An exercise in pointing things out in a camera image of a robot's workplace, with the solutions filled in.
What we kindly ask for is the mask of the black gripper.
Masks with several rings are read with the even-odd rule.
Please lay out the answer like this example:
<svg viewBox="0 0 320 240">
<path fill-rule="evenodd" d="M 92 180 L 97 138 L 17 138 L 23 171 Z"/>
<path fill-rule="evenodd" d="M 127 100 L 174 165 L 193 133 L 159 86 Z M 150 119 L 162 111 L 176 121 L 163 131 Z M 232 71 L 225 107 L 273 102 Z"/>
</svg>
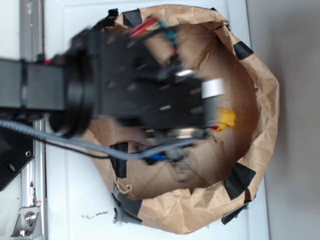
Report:
<svg viewBox="0 0 320 240">
<path fill-rule="evenodd" d="M 153 130 L 160 139 L 201 139 L 216 120 L 221 78 L 202 80 L 182 64 L 173 27 L 140 35 L 86 29 L 67 51 L 69 70 L 83 81 L 81 109 L 91 119 L 112 118 L 124 127 Z M 151 42 L 163 40 L 173 55 L 160 63 Z"/>
</svg>

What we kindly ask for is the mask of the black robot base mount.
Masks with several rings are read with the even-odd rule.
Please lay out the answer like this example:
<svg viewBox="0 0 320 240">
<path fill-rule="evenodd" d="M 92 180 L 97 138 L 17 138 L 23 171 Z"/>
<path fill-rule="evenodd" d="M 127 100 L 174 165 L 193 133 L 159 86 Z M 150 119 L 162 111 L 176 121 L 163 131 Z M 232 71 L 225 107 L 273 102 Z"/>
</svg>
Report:
<svg viewBox="0 0 320 240">
<path fill-rule="evenodd" d="M 34 157 L 34 141 L 12 130 L 0 130 L 0 190 L 18 176 Z"/>
</svg>

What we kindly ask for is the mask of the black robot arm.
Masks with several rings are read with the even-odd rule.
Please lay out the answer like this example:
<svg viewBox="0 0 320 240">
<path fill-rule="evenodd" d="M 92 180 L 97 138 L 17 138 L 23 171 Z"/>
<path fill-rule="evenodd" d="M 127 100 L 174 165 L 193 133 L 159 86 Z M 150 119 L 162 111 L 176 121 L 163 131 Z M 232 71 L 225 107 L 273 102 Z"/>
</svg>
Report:
<svg viewBox="0 0 320 240">
<path fill-rule="evenodd" d="M 157 34 L 87 29 L 48 62 L 1 59 L 1 119 L 46 117 L 53 132 L 67 138 L 102 118 L 167 133 L 213 126 L 223 80 L 198 78 L 178 55 L 161 65 L 145 44 Z"/>
</svg>

